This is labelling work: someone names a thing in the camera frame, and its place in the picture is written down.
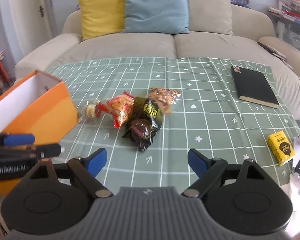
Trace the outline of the book on sofa arm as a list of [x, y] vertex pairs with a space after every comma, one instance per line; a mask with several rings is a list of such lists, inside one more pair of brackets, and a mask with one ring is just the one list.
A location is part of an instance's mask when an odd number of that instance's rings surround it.
[[284, 54], [282, 54], [281, 52], [279, 52], [278, 50], [276, 50], [275, 48], [267, 44], [262, 44], [261, 42], [258, 42], [257, 44], [261, 46], [263, 49], [265, 49], [268, 53], [273, 55], [274, 57], [280, 59], [288, 68], [293, 70], [292, 66], [287, 62], [287, 57]]

